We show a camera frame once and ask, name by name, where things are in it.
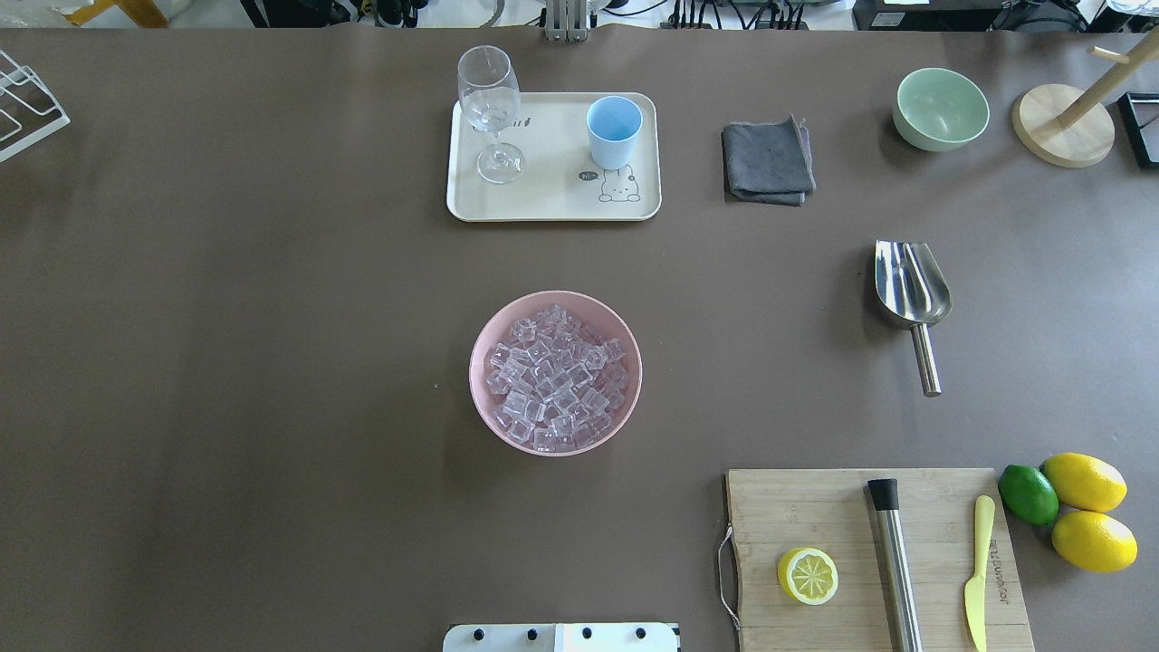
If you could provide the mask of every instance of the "yellow knife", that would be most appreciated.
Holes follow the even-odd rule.
[[[986,558],[994,532],[994,500],[979,496],[974,501],[974,577],[965,581],[965,623],[978,652],[986,652]]]

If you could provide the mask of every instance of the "lime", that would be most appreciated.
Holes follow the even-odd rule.
[[[1130,528],[1098,512],[1071,512],[1050,534],[1055,550],[1079,569],[1096,573],[1122,571],[1135,563],[1139,544]]]
[[[1058,515],[1055,488],[1033,467],[1007,467],[998,478],[998,493],[1007,510],[1033,526],[1048,526]]]
[[[1098,457],[1063,453],[1043,462],[1042,472],[1055,486],[1058,500],[1071,507],[1110,512],[1127,497],[1123,475]]]
[[[794,548],[777,563],[777,579],[793,600],[824,605],[837,593],[837,564],[816,548]]]

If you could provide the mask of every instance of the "green bowl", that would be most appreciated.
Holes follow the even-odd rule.
[[[897,86],[894,125],[919,149],[948,152],[961,147],[985,131],[989,123],[986,96],[952,69],[916,69]]]

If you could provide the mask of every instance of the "yellow lemon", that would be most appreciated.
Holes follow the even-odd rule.
[[[1098,457],[1063,453],[1042,463],[1059,503],[1088,512],[1110,512],[1127,497],[1127,483],[1117,469]]]
[[[1063,559],[1096,573],[1122,571],[1139,554],[1130,528],[1098,512],[1066,514],[1055,523],[1050,542]]]
[[[816,548],[794,548],[777,563],[777,579],[793,600],[824,605],[837,593],[837,564]]]

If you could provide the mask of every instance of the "metal scoop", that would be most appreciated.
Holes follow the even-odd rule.
[[[913,335],[921,389],[928,397],[941,395],[938,366],[930,345],[930,325],[949,314],[954,301],[930,244],[877,240],[874,261],[877,298]]]

